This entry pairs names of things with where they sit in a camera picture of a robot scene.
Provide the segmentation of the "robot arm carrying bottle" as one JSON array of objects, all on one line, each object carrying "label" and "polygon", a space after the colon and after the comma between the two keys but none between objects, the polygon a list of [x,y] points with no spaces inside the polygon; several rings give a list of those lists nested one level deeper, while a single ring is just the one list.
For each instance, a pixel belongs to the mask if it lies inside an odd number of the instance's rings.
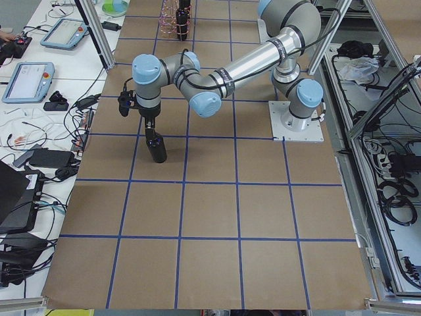
[{"label": "robot arm carrying bottle", "polygon": [[271,81],[289,100],[282,124],[294,132],[304,130],[321,104],[322,86],[300,75],[297,58],[318,41],[321,18],[310,1],[261,1],[258,14],[268,40],[230,64],[203,76],[195,53],[184,51],[164,59],[138,55],[132,63],[136,85],[134,104],[145,120],[145,136],[151,144],[162,142],[155,130],[161,111],[161,89],[175,85],[200,117],[213,116],[222,99],[267,71]]}]

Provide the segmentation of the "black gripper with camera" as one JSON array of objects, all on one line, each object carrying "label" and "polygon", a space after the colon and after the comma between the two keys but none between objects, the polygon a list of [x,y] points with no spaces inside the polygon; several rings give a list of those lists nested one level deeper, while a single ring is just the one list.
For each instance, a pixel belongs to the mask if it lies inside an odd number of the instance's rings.
[{"label": "black gripper with camera", "polygon": [[144,107],[137,104],[138,111],[143,117],[145,125],[145,137],[147,140],[161,139],[162,136],[155,130],[155,118],[161,113],[161,104],[154,107]]}]

